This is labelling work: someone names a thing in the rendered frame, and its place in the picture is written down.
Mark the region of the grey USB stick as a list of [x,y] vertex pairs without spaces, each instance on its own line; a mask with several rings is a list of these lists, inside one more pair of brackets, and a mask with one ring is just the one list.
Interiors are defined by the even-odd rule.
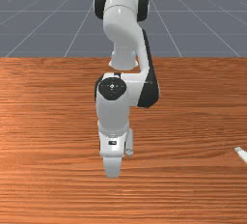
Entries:
[[234,151],[238,154],[238,156],[247,163],[247,152],[244,151],[241,147],[236,147]]

